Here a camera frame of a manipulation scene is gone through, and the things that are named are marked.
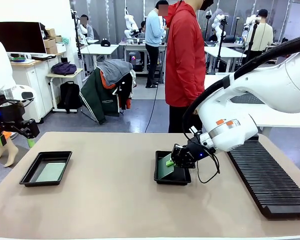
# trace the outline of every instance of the light blue sweater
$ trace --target light blue sweater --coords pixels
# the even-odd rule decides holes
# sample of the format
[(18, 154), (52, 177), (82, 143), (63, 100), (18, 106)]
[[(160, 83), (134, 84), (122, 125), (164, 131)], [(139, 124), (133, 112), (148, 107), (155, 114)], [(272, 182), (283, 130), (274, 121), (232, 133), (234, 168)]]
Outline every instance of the light blue sweater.
[(159, 47), (164, 31), (158, 13), (154, 10), (149, 12), (145, 21), (145, 43), (152, 47)]

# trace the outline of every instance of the black face mask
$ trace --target black face mask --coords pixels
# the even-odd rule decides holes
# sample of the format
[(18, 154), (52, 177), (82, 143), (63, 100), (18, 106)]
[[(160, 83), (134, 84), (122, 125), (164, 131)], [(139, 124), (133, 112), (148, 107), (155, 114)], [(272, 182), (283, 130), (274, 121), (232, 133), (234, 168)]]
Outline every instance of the black face mask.
[(204, 0), (202, 3), (202, 6), (200, 8), (200, 10), (207, 10), (208, 7), (210, 7), (212, 4), (214, 4), (214, 0)]

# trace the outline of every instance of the beige shirt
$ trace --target beige shirt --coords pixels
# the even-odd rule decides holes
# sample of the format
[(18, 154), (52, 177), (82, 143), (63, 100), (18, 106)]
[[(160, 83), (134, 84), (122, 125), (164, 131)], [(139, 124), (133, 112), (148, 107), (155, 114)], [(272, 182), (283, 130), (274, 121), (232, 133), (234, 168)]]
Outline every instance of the beige shirt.
[[(254, 26), (251, 26), (247, 40), (245, 42), (246, 50), (249, 48)], [(267, 23), (260, 23), (255, 30), (253, 45), (251, 51), (264, 51), (267, 46), (274, 42), (274, 31), (272, 26)]]

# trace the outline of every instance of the purple bag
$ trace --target purple bag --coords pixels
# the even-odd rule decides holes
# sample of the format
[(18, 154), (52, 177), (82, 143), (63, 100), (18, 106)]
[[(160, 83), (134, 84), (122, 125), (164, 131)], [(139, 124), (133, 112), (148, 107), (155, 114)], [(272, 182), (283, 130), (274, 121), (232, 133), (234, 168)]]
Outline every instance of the purple bag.
[(72, 75), (77, 71), (77, 66), (69, 62), (59, 62), (51, 68), (54, 74)]

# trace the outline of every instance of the shoe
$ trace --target shoe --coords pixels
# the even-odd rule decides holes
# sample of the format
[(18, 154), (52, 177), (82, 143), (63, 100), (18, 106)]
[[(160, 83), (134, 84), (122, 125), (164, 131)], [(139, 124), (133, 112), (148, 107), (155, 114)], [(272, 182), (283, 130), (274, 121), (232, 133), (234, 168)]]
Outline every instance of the shoe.
[(146, 89), (156, 89), (158, 86), (152, 84), (151, 86), (145, 86)]

